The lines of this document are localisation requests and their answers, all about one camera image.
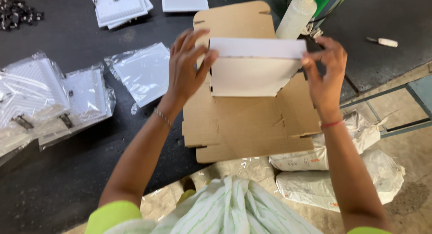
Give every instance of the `silver bracelet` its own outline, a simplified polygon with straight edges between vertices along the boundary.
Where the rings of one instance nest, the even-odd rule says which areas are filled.
[[[163,121],[165,121],[165,123],[167,123],[170,127],[172,127],[172,122],[171,122],[167,117],[165,117],[165,115],[163,115],[163,113],[162,113],[161,111],[159,111],[156,107],[155,107],[154,112],[155,112],[155,113],[156,113],[160,118],[162,118]]]

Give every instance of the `white sack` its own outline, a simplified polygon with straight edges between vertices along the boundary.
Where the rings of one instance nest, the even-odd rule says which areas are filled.
[[[399,192],[405,169],[380,150],[366,150],[361,155],[382,204]],[[284,198],[339,212],[328,171],[282,172],[276,185]]]
[[[380,140],[379,126],[386,121],[373,124],[357,111],[345,115],[343,120],[359,154]],[[271,155],[270,162],[282,171],[328,170],[324,133],[312,135],[312,141],[313,150]]]

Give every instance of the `black work table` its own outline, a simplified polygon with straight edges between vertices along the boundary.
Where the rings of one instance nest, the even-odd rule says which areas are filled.
[[[210,7],[252,0],[208,0]],[[265,0],[275,26],[286,5]],[[346,48],[346,74],[341,100],[355,97],[432,60],[430,0],[346,0],[321,25],[325,35]],[[28,0],[45,12],[37,27],[0,32],[0,67],[41,50],[63,73],[87,68],[106,56],[157,42],[170,46],[192,26],[194,13],[166,14],[162,0],[132,24],[109,31],[97,26],[91,0]],[[364,41],[364,36],[399,41],[397,49]],[[105,68],[114,88],[114,115],[78,135],[39,152],[33,141],[19,153],[0,158],[0,226],[3,233],[59,233],[85,222],[120,155],[158,101],[131,115],[134,100]],[[196,162],[195,150],[184,147],[180,114],[174,122],[158,165],[145,191],[150,193],[207,165]]]

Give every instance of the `bracelet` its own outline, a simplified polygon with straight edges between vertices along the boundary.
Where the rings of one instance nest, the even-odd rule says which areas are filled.
[[[172,122],[165,116],[163,115],[163,113],[161,111],[159,111],[156,107],[154,112],[163,119],[163,121],[165,121],[165,123],[167,123],[170,127],[172,127]]]
[[[335,123],[323,124],[323,125],[321,125],[321,129],[329,128],[329,127],[332,127],[332,126],[335,126],[335,125],[338,125],[338,124],[342,124],[342,123],[344,123],[343,120],[335,122]]]

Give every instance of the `hand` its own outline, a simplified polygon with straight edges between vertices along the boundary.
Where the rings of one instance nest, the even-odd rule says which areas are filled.
[[[319,37],[318,44],[325,50],[316,53],[304,53],[302,64],[308,75],[310,98],[312,99],[321,121],[324,124],[342,120],[339,109],[340,90],[342,89],[347,53],[342,45],[332,38]],[[318,74],[315,61],[321,60],[327,68],[325,76]]]
[[[172,45],[167,96],[184,104],[206,79],[207,72],[219,54],[215,50],[207,49],[204,45],[197,48],[194,45],[198,38],[209,32],[208,29],[186,30]],[[204,60],[197,70],[195,63],[202,55],[205,55]]]

